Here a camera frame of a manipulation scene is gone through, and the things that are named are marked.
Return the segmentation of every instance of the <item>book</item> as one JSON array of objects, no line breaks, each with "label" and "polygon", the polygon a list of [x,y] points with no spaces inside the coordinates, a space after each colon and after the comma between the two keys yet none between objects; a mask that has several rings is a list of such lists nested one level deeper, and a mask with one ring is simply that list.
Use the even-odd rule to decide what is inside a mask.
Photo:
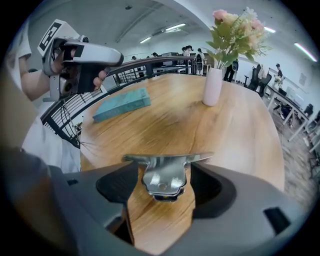
[{"label": "book", "polygon": [[145,87],[107,98],[96,110],[93,119],[96,123],[109,118],[150,106],[151,101]]}]

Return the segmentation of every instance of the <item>silver clip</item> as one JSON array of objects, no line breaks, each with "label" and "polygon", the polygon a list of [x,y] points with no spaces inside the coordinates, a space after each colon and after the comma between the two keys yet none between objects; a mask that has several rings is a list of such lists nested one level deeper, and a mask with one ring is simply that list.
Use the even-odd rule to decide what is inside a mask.
[{"label": "silver clip", "polygon": [[212,156],[212,152],[205,152],[183,155],[126,154],[123,158],[146,166],[142,183],[156,201],[174,202],[185,191],[186,165]]}]

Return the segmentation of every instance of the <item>floor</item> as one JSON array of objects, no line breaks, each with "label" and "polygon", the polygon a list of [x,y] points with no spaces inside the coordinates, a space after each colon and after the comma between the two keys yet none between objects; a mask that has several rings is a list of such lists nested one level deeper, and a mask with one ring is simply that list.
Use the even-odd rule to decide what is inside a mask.
[{"label": "floor", "polygon": [[[269,101],[266,96],[263,97],[266,105]],[[300,132],[293,141],[288,141],[300,125],[298,120],[295,120],[293,127],[290,128],[288,123],[282,124],[283,120],[278,110],[273,110],[271,116],[282,146],[285,170],[284,191],[307,210],[312,206],[317,195],[317,185],[313,179],[310,179],[309,164],[309,159],[314,158],[315,154],[309,153],[311,146],[307,147],[303,140],[306,133]]]}]

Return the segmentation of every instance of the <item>round wooden table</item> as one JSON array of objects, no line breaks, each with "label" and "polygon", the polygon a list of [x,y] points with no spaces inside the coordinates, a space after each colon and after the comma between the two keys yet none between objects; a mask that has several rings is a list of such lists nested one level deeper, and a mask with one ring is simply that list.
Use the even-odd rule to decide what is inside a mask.
[{"label": "round wooden table", "polygon": [[[125,154],[180,155],[213,152],[206,162],[250,174],[284,190],[284,160],[275,124],[259,95],[223,82],[218,104],[202,103],[205,77],[165,74],[141,81],[87,109],[81,134],[83,171],[122,162]],[[100,123],[92,116],[110,97],[146,87],[151,106]],[[139,170],[138,180],[143,176]],[[190,170],[186,171],[188,181]],[[128,211],[135,246],[160,254],[191,225],[190,183],[176,202],[156,202],[138,182]]]}]

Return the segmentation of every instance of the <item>pink vase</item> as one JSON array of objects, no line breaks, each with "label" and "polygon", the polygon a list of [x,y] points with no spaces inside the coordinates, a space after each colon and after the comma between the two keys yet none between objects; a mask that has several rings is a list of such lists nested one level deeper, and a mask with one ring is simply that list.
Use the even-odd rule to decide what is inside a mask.
[{"label": "pink vase", "polygon": [[222,70],[210,68],[206,74],[205,86],[203,91],[203,104],[215,106],[219,100],[222,87]]}]

